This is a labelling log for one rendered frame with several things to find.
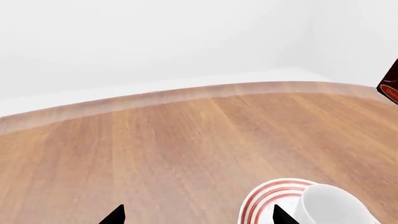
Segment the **red striped white plate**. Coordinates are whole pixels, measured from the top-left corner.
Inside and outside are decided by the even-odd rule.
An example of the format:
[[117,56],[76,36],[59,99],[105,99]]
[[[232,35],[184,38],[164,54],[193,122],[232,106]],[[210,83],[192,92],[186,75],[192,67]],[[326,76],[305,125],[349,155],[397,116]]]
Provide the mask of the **red striped white plate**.
[[316,182],[306,179],[272,179],[254,188],[244,199],[237,224],[274,224],[274,205],[293,215],[303,191]]

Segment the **brown chocolate pudding box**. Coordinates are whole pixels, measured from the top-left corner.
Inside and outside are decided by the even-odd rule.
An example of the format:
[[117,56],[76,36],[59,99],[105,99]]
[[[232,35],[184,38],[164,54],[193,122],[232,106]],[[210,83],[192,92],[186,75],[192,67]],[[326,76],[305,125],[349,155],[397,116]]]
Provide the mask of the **brown chocolate pudding box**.
[[398,59],[396,59],[384,78],[380,81],[376,90],[398,105]]

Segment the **white mug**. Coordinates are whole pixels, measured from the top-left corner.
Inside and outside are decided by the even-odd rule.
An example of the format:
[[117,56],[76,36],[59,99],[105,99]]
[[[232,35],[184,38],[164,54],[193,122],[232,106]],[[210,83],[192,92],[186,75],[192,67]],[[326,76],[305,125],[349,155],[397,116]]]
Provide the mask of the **white mug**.
[[299,224],[374,224],[357,197],[327,184],[305,188],[292,216]]

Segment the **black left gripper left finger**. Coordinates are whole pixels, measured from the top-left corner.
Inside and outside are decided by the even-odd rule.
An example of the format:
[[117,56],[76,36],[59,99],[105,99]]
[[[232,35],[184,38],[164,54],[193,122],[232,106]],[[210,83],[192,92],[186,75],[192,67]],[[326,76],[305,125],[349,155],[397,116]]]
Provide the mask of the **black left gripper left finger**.
[[125,222],[124,205],[119,205],[98,224],[124,224],[124,222]]

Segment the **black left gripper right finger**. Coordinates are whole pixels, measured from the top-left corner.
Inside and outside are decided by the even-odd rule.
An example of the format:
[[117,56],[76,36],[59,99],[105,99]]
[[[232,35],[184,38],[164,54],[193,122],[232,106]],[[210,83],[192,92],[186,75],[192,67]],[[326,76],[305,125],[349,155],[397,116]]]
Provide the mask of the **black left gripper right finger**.
[[274,224],[300,224],[278,205],[274,205],[273,222]]

